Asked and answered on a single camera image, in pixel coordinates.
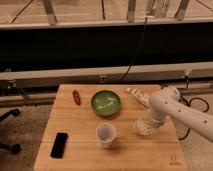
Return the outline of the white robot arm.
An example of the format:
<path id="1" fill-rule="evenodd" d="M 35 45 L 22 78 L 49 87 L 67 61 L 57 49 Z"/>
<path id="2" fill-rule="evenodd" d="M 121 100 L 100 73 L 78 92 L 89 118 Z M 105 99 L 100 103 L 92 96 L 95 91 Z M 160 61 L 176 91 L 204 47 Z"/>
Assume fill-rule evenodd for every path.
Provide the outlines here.
<path id="1" fill-rule="evenodd" d="M 180 92 L 173 86 L 156 91 L 149 96 L 150 110 L 144 119 L 138 119 L 134 128 L 140 135 L 150 135 L 164 125 L 170 116 L 213 142 L 213 116 L 179 102 Z"/>

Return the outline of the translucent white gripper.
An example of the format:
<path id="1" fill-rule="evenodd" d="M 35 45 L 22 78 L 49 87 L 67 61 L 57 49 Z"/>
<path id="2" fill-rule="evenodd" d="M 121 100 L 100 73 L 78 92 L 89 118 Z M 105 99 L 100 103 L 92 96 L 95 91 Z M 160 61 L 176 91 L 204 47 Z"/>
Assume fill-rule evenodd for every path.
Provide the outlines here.
<path id="1" fill-rule="evenodd" d="M 147 136 L 151 135 L 153 131 L 159 128 L 161 125 L 162 125 L 161 122 L 147 118 L 147 119 L 138 119 L 134 123 L 133 128 L 139 135 Z"/>

